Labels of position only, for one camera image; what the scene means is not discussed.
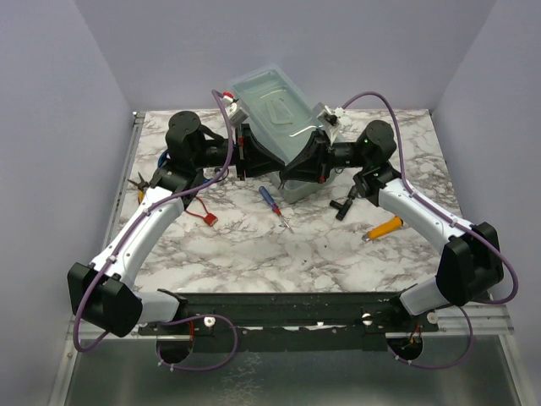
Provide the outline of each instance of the plastic bin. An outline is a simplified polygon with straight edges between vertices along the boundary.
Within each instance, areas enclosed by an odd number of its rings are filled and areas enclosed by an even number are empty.
[[[291,162],[308,142],[316,128],[322,127],[306,96],[276,65],[250,72],[230,83],[232,93],[243,102],[249,113],[250,127],[257,140],[286,164]],[[278,173],[269,174],[278,187]],[[336,177],[333,172],[324,184],[289,180],[280,194],[293,203],[321,189]]]

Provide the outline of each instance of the white marble surface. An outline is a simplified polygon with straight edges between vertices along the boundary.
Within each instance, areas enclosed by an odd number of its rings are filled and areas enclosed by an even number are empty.
[[[196,111],[201,121],[226,135],[218,111]],[[175,112],[149,112],[136,152],[131,178],[141,172],[150,179],[165,149],[167,121]],[[459,213],[445,162],[427,111],[398,111],[412,183],[437,203]],[[355,140],[368,122],[387,112],[350,110],[345,137]],[[398,154],[391,160],[398,167]],[[199,193],[218,216],[214,227],[186,214],[163,234],[135,282],[135,289],[174,292],[339,292],[397,291],[434,274],[439,259],[412,228],[365,243],[361,236],[393,215],[356,199],[343,222],[335,219],[331,199],[341,201],[352,186],[353,169],[319,192],[288,205],[267,177],[236,178]],[[264,185],[281,206],[295,233],[287,231],[262,200]],[[137,207],[129,185],[121,226]],[[202,212],[198,202],[189,210]]]

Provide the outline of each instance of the yellow handle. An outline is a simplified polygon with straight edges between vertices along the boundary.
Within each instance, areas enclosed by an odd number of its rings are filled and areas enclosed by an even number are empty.
[[[404,222],[401,220],[400,217],[395,216],[389,222],[384,222],[380,226],[374,228],[372,231],[369,231],[369,238],[378,239],[379,237],[386,235],[388,233],[391,233],[397,230],[398,228],[402,227],[403,223]]]

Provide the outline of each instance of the red and blue screwdriver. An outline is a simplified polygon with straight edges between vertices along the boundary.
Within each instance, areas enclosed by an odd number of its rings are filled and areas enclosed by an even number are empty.
[[[265,201],[267,202],[267,205],[269,205],[269,207],[273,210],[273,212],[275,212],[275,213],[277,214],[277,216],[279,216],[279,218],[281,219],[281,221],[284,223],[284,226],[286,226],[287,228],[289,228],[289,231],[293,232],[292,228],[289,226],[289,224],[287,223],[286,219],[285,219],[284,216],[281,214],[280,207],[278,207],[278,205],[276,204],[276,202],[274,201],[274,199],[272,199],[271,194],[270,194],[269,191],[265,188],[265,186],[261,186],[261,187],[260,187],[260,193],[261,193],[261,195],[263,196],[263,199],[265,199]]]

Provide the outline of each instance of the blue screwdriver handle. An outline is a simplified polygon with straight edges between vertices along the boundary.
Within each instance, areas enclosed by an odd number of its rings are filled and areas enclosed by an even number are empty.
[[[278,208],[278,205],[276,204],[274,199],[272,199],[271,194],[265,188],[265,186],[260,186],[260,193],[263,196],[263,199],[267,202],[267,205],[269,205],[269,207],[273,210],[273,212],[275,212],[278,216],[281,216],[281,212],[280,212],[280,209]]]

